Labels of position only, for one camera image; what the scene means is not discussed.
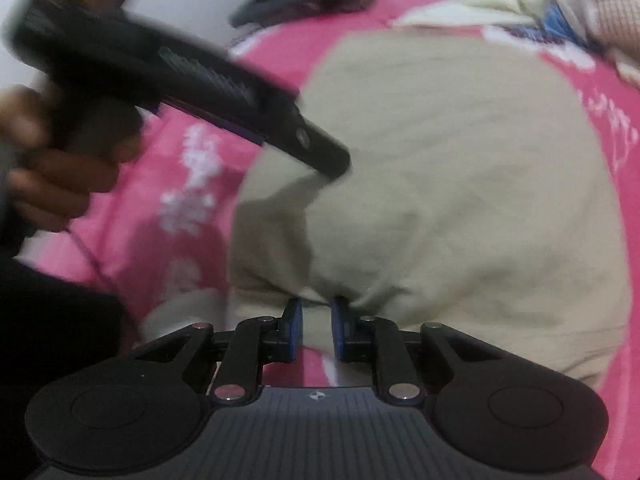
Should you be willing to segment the person's left hand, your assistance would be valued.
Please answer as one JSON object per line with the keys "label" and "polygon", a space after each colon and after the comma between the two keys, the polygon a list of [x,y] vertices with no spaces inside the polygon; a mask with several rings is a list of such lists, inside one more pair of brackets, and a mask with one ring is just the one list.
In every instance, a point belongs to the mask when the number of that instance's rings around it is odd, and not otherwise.
{"label": "person's left hand", "polygon": [[85,123],[90,136],[119,138],[105,155],[52,150],[48,111],[53,88],[16,86],[1,92],[1,139],[26,154],[9,171],[8,192],[17,211],[35,228],[60,232],[89,209],[94,194],[114,188],[122,165],[141,150],[142,117],[134,107],[106,104]]}

